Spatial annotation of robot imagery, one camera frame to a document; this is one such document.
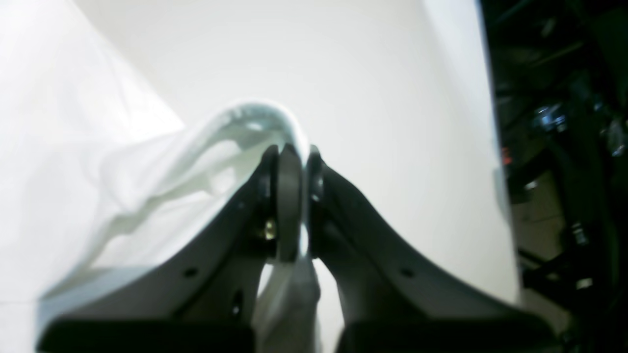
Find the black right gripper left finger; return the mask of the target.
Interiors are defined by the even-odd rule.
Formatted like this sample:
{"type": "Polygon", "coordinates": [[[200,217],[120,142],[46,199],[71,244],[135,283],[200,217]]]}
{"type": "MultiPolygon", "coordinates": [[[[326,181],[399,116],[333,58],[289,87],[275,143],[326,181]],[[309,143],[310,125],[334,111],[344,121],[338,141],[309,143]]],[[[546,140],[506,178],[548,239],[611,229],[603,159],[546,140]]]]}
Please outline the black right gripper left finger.
{"type": "Polygon", "coordinates": [[[273,145],[195,237],[139,279],[55,319],[42,353],[255,351],[251,318],[261,271],[299,251],[301,160],[273,145]]]}

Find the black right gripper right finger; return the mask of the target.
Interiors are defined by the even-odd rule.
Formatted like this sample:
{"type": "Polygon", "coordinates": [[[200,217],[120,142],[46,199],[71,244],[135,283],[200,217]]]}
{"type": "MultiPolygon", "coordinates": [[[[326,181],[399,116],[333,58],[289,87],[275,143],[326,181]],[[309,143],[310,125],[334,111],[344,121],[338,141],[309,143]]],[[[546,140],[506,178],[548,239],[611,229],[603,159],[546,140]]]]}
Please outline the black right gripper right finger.
{"type": "Polygon", "coordinates": [[[312,256],[336,280],[339,353],[553,353],[544,320],[475,289],[416,251],[316,147],[307,162],[312,256]]]}

